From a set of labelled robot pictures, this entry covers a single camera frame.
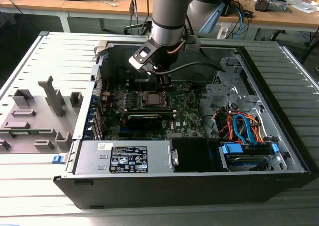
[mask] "green circuit board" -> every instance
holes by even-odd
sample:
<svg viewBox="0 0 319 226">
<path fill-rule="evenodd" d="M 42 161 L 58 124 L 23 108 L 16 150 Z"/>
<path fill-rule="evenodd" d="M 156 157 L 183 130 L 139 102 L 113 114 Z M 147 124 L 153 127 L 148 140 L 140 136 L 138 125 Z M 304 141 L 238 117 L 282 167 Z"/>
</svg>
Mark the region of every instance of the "green circuit board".
<svg viewBox="0 0 319 226">
<path fill-rule="evenodd" d="M 105 112 L 107 132 L 104 140 L 167 140 L 172 137 L 204 137 L 197 111 L 196 90 L 184 90 L 185 83 L 174 83 L 172 91 L 167 92 L 172 109 L 176 109 L 174 120 L 163 120 L 160 130 L 130 132 L 121 118 L 125 116 L 123 99 L 129 92 L 126 89 L 114 89 L 113 106 L 116 110 Z"/>
</svg>

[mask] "gray workbench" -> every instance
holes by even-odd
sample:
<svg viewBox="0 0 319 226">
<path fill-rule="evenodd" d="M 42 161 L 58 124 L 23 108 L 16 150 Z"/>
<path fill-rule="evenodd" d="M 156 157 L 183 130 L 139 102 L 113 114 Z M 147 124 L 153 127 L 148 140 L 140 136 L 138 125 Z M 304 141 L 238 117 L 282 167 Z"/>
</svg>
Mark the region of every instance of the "gray workbench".
<svg viewBox="0 0 319 226">
<path fill-rule="evenodd" d="M 53 75 L 67 96 L 85 94 L 98 40 L 119 35 L 50 33 L 37 38 L 0 91 L 0 123 L 12 104 L 11 92 L 26 84 L 41 93 L 40 78 Z M 136 37 L 137 42 L 145 41 Z M 231 40 L 214 40 L 231 45 Z M 275 42 L 236 41 L 245 46 L 298 135 L 319 164 L 318 85 L 293 56 Z M 278 194 L 263 204 L 81 210 L 53 184 L 65 169 L 52 165 L 54 154 L 0 155 L 0 224 L 16 225 L 319 225 L 319 180 Z"/>
</svg>

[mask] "blue cable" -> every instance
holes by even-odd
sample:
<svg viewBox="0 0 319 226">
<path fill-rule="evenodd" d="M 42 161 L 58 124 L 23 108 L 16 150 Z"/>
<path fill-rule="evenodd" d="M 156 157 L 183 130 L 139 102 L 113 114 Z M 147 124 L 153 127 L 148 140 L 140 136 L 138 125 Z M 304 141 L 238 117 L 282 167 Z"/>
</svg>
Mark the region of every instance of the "blue cable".
<svg viewBox="0 0 319 226">
<path fill-rule="evenodd" d="M 255 141 L 255 138 L 254 138 L 254 135 L 250 131 L 249 121 L 244 115 L 237 115 L 234 118 L 234 123 L 233 124 L 234 124 L 234 132 L 235 132 L 235 134 L 238 136 L 239 139 L 241 139 L 243 141 L 244 144 L 246 144 L 246 140 L 239 134 L 239 132 L 237 130 L 237 120 L 240 117 L 244 119 L 244 122 L 246 124 L 247 135 L 248 135 L 248 139 L 249 139 L 250 143 L 252 143 L 253 145 L 257 145 L 257 142 Z"/>
<path fill-rule="evenodd" d="M 236 37 L 235 37 L 235 39 L 237 39 L 238 36 L 239 36 L 239 34 L 240 34 L 240 32 L 241 32 L 241 28 L 242 28 L 242 26 L 243 26 L 244 18 L 243 18 L 243 15 L 241 14 L 240 10 L 239 10 L 237 7 L 235 7 L 235 6 L 233 6 L 233 7 L 235 8 L 235 10 L 237 10 L 237 12 L 239 13 L 239 16 L 240 16 L 240 27 L 239 27 L 239 31 L 238 31 L 238 33 L 237 33 L 237 35 L 236 35 Z"/>
</svg>

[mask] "blue drive bracket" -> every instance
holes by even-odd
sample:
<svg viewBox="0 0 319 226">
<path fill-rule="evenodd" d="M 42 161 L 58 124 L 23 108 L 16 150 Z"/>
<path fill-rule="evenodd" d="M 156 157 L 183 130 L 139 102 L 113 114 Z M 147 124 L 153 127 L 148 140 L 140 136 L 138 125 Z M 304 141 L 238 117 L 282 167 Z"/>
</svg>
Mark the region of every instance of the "blue drive bracket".
<svg viewBox="0 0 319 226">
<path fill-rule="evenodd" d="M 243 148 L 237 143 L 226 143 L 222 146 L 224 154 L 243 154 Z"/>
<path fill-rule="evenodd" d="M 272 144 L 271 147 L 272 147 L 275 154 L 277 154 L 279 152 L 279 148 L 278 148 L 277 144 Z"/>
<path fill-rule="evenodd" d="M 52 164 L 64 164 L 64 156 L 56 155 L 53 157 Z"/>
</svg>

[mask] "power supply label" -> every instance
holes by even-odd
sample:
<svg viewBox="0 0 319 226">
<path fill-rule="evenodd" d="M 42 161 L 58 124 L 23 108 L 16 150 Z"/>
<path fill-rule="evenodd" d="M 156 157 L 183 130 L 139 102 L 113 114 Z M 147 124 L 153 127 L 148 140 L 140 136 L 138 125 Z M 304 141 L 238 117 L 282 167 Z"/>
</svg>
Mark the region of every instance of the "power supply label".
<svg viewBox="0 0 319 226">
<path fill-rule="evenodd" d="M 112 147 L 110 172 L 147 173 L 148 149 L 146 146 Z"/>
</svg>

